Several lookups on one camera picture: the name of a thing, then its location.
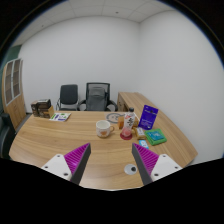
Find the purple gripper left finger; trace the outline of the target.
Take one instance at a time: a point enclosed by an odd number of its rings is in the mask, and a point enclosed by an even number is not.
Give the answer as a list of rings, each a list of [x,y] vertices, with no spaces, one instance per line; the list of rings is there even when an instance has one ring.
[[[42,166],[42,169],[78,185],[90,154],[91,145],[87,143],[65,155],[56,154]]]

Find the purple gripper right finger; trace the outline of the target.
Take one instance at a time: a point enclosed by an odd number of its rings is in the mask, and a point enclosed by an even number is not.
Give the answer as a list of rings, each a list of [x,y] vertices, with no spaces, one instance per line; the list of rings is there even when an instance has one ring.
[[[136,143],[132,144],[132,154],[144,185],[182,169],[167,154],[158,155]]]

